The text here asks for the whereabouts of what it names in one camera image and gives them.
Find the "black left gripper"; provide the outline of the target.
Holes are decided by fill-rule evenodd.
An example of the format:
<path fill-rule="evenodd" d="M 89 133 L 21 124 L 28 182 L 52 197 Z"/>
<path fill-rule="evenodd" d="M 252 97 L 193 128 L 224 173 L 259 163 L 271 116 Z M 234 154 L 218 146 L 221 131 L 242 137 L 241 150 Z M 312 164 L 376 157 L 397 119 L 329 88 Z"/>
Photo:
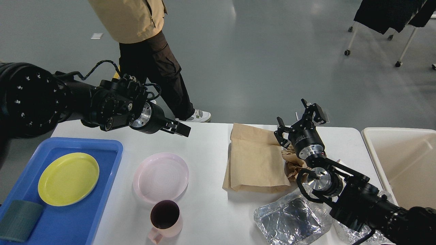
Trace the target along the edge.
<path fill-rule="evenodd" d="M 191 127 L 180 121 L 171 121 L 169 118 L 165 117 L 165 113 L 161 107 L 152 102 L 146 102 L 139 118 L 131 124 L 131 129 L 146 134 L 154 134 L 161 130 L 170 134 L 188 137 Z"/>

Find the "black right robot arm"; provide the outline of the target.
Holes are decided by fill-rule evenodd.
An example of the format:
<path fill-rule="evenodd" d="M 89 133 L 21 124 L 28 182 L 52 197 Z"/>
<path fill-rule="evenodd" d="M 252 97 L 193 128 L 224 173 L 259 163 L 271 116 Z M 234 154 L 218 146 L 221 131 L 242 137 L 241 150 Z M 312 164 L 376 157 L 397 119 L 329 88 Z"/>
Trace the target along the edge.
<path fill-rule="evenodd" d="M 341 163 L 327 158 L 325 146 L 315 124 L 325 124 L 326 117 L 318 104 L 301 99 L 304 113 L 301 119 L 287 127 L 277 117 L 274 135 L 278 143 L 292 146 L 296 156 L 308 168 L 299 171 L 296 184 L 301 194 L 314 203 L 331 208 L 330 216 L 354 231 L 366 225 L 370 232 L 355 242 L 359 245 L 380 231 L 397 245 L 429 245 L 435 243 L 436 216 L 434 208 L 405 209 L 379 196 L 379 189 L 370 178 Z"/>

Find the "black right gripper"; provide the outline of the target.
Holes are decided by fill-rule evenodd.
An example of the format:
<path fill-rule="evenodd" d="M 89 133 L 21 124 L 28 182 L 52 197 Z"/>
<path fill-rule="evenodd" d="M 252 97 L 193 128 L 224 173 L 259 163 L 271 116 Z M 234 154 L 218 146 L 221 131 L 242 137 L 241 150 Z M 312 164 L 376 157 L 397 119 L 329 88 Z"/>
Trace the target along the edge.
<path fill-rule="evenodd" d="M 293 130 L 287 127 L 282 118 L 277 117 L 278 127 L 275 131 L 275 138 L 283 148 L 289 148 L 292 144 L 296 156 L 301 160 L 305 160 L 311 155 L 324 152 L 325 145 L 315 127 L 327 124 L 330 121 L 327 113 L 318 104 L 311 104 L 305 99 L 301 99 L 301 102 L 305 110 L 300 120 L 295 124 L 298 129 L 302 130 Z M 289 134 L 289 139 L 283 137 L 284 133 Z"/>

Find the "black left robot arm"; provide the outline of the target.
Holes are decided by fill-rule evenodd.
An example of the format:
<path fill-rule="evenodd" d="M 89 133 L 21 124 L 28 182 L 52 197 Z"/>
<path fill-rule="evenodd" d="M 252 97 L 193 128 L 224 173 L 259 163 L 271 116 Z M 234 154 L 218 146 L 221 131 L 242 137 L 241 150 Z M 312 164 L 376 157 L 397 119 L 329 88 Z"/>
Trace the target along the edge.
<path fill-rule="evenodd" d="M 1 143 L 34 138 L 64 121 L 79 120 L 89 128 L 112 131 L 129 127 L 146 134 L 164 131 L 188 137 L 191 128 L 165 116 L 152 102 L 162 89 L 121 74 L 99 86 L 84 81 L 89 74 L 51 74 L 30 63 L 1 63 Z"/>

